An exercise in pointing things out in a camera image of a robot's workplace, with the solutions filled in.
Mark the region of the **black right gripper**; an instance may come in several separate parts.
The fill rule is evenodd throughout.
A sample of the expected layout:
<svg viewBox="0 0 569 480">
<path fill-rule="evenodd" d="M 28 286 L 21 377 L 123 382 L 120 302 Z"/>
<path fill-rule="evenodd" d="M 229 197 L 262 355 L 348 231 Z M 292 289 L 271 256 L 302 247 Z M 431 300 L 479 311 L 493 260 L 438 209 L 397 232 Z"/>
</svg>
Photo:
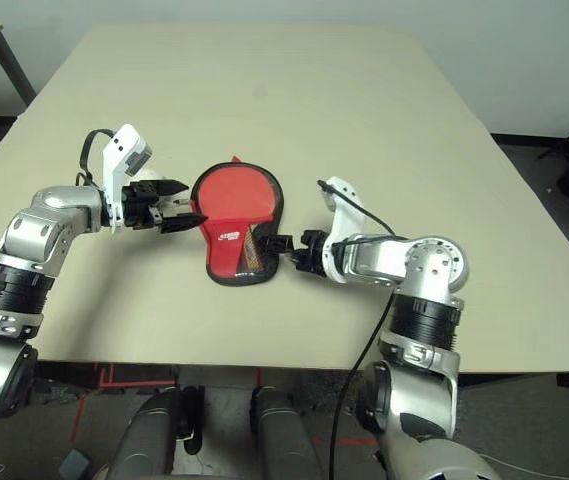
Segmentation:
<svg viewBox="0 0 569 480">
<path fill-rule="evenodd" d="M 324 275 L 323 247 L 328 233 L 323 230 L 305 230 L 300 238 L 302 248 L 293 247 L 291 235 L 268 235 L 262 238 L 264 252 L 269 256 L 292 256 L 298 271 Z"/>
</svg>

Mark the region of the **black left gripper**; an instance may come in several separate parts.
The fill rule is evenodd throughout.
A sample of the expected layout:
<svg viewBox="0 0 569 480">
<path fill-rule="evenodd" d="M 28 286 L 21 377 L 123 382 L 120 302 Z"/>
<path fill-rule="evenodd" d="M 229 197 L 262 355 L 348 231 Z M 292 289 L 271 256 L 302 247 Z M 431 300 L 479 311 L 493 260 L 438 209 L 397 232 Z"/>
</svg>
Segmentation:
<svg viewBox="0 0 569 480">
<path fill-rule="evenodd" d="M 177 233 L 197 228 L 208 217 L 199 213 L 180 213 L 162 219 L 156 204 L 159 197 L 172 197 L 188 191 L 189 186 L 174 179 L 141 180 L 122 188 L 124 225 L 134 230 L 159 225 L 161 234 Z"/>
</svg>

